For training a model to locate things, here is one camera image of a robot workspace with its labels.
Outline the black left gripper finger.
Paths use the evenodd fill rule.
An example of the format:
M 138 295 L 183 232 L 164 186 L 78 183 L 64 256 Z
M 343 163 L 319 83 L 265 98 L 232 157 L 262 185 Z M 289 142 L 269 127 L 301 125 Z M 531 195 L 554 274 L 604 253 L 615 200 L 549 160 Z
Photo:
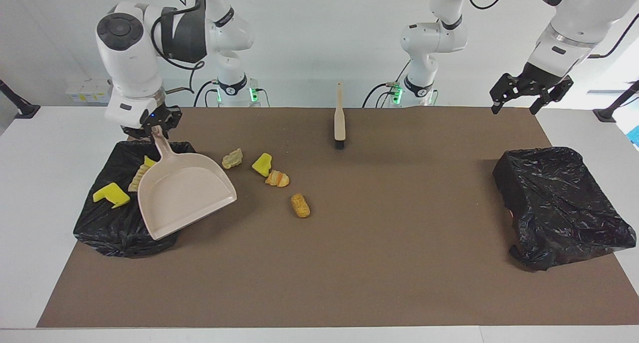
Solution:
M 504 73 L 493 85 L 489 95 L 493 102 L 491 111 L 493 115 L 497 115 L 505 103 L 521 96 L 520 78 Z
M 571 77 L 564 77 L 559 83 L 550 88 L 538 83 L 534 84 L 531 90 L 533 95 L 536 95 L 537 98 L 529 108 L 530 113 L 532 115 L 536 115 L 544 106 L 547 106 L 552 102 L 559 102 L 562 100 L 573 84 L 574 81 Z

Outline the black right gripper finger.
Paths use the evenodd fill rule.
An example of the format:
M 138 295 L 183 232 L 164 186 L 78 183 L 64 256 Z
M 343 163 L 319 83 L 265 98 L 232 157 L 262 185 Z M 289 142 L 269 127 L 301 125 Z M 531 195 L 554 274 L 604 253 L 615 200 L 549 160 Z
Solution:
M 169 132 L 176 128 L 182 118 L 180 108 L 161 108 L 160 109 L 160 127 L 164 138 L 169 138 Z
M 150 125 L 143 125 L 140 128 L 126 127 L 121 125 L 123 133 L 135 140 L 153 141 L 152 129 Z

